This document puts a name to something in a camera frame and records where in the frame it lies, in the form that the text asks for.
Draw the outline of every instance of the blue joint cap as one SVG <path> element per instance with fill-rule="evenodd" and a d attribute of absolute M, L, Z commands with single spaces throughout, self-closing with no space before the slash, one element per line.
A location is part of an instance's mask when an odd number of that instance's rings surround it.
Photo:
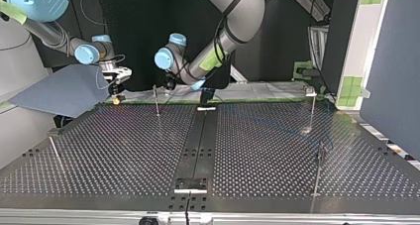
<path fill-rule="evenodd" d="M 61 17 L 69 4 L 69 0 L 7 0 L 18 6 L 29 19 L 37 22 L 52 22 Z"/>
<path fill-rule="evenodd" d="M 74 52 L 76 59 L 82 64 L 92 64 L 99 60 L 99 51 L 90 45 L 80 45 Z"/>
<path fill-rule="evenodd" d="M 191 85 L 192 90 L 199 90 L 201 87 L 203 87 L 205 82 L 205 79 L 197 81 L 195 84 Z"/>
<path fill-rule="evenodd" d="M 111 37 L 109 35 L 98 35 L 92 37 L 92 42 L 110 43 L 112 44 Z"/>
<path fill-rule="evenodd" d="M 173 55 L 170 50 L 167 48 L 160 49 L 155 54 L 155 64 L 161 69 L 170 69 L 173 65 Z"/>
<path fill-rule="evenodd" d="M 186 46 L 186 38 L 181 34 L 171 34 L 169 37 L 169 42 L 184 47 Z"/>

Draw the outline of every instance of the white wall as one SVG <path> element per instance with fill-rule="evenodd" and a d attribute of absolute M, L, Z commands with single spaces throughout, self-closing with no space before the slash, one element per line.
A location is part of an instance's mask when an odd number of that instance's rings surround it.
<path fill-rule="evenodd" d="M 28 32 L 15 21 L 0 21 L 0 102 L 48 76 L 32 39 L 20 45 Z M 22 109 L 0 108 L 0 168 L 47 137 L 53 115 Z"/>
<path fill-rule="evenodd" d="M 380 4 L 359 5 L 337 98 L 340 98 L 342 83 L 346 76 L 362 77 L 362 87 L 366 88 L 387 2 L 388 0 L 382 0 Z M 337 108 L 361 110 L 363 100 L 359 97 L 355 107 L 343 107 L 337 104 Z"/>

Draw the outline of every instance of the robotic arm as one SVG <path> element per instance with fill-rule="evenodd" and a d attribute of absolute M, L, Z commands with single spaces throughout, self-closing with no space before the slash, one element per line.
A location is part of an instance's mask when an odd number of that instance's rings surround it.
<path fill-rule="evenodd" d="M 110 82 L 109 92 L 114 103 L 123 99 L 121 94 L 124 90 L 122 83 L 132 75 L 132 71 L 126 67 L 119 67 L 114 54 L 112 42 L 109 36 L 95 36 L 92 43 L 72 37 L 57 22 L 67 9 L 69 0 L 2 0 L 17 6 L 23 11 L 24 17 L 16 15 L 16 10 L 4 7 L 6 10 L 0 13 L 4 21 L 16 18 L 25 29 L 40 38 L 43 43 L 54 50 L 63 52 L 67 56 L 75 56 L 82 64 L 98 63 L 105 79 Z"/>
<path fill-rule="evenodd" d="M 223 19 L 214 41 L 193 62 L 185 58 L 186 38 L 181 34 L 170 35 L 169 43 L 155 55 L 156 65 L 167 72 L 168 89 L 174 88 L 175 78 L 199 89 L 205 83 L 206 75 L 220 67 L 239 45 L 250 41 L 263 22 L 264 0 L 210 1 L 223 13 Z"/>

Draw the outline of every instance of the gray cardboard sheet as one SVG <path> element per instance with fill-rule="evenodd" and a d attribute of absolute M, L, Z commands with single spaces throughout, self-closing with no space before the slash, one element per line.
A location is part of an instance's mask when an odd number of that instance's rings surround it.
<path fill-rule="evenodd" d="M 76 118 L 108 98 L 108 82 L 99 66 L 72 64 L 34 84 L 9 100 L 10 103 L 56 115 Z"/>

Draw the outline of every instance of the metal table surface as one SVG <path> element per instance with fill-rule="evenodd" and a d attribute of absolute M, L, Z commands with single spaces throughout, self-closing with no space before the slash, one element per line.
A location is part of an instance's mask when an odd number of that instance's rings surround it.
<path fill-rule="evenodd" d="M 0 170 L 0 208 L 420 215 L 420 171 L 318 102 L 98 106 Z M 319 176 L 320 145 L 327 154 Z M 180 178 L 207 180 L 178 194 Z"/>

